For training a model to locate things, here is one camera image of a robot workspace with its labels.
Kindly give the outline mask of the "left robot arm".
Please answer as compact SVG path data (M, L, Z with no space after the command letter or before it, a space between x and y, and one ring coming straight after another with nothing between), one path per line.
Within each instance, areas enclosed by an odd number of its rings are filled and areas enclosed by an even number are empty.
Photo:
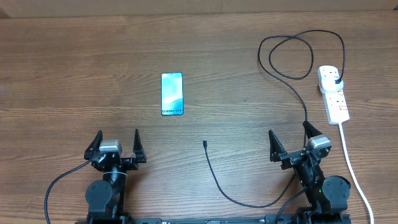
M130 213L124 211L127 172L138 170L147 162L139 131L135 130L134 157L122 157L121 143L117 139L104 140L102 131L85 151L84 159L103 173L102 179L92 182L85 194L88 203L87 223L134 223Z

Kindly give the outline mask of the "Samsung Galaxy smartphone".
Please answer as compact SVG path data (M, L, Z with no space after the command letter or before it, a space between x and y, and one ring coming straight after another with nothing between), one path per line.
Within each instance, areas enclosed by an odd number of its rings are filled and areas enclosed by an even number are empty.
M163 116L184 114L183 74L181 72L161 75L161 114Z

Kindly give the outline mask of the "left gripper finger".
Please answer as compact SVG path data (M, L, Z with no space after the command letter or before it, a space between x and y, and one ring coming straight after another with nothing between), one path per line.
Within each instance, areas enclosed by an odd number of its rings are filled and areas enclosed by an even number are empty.
M141 143L140 135L139 135L139 130L135 129L134 133L134 144L133 144L133 153L135 154L135 161L136 163L146 163L147 162L147 157L144 152L144 148Z
M96 134L96 137L91 142L91 144L87 147L84 153L84 159L90 160L94 156L96 151L99 151L100 144L103 140L103 133L102 130L99 130Z

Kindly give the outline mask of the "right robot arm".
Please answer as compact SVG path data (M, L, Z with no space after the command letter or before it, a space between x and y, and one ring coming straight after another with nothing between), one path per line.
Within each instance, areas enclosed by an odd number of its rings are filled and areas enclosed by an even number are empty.
M331 149L330 139L314 128L308 121L303 122L308 137L307 145L288 153L273 130L269 130L270 161L280 162L281 169L292 168L303 189L284 203L277 214L266 215L266 223L350 223L348 208L350 182L338 175L325 177L320 168L321 160ZM284 215L285 207L298 196L305 194L309 206L300 207L294 214Z

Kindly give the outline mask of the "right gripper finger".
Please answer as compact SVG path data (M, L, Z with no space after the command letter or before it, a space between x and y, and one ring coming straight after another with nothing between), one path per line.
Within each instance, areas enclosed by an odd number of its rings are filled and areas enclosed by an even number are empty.
M307 135L308 139L315 137L315 136L322 135L322 132L320 132L317 128L312 126L310 124L310 122L308 122L308 121L303 122L303 127L304 127L305 134Z
M269 141L270 141L270 161L279 162L281 157L287 154L282 143L279 141L272 129L269 130Z

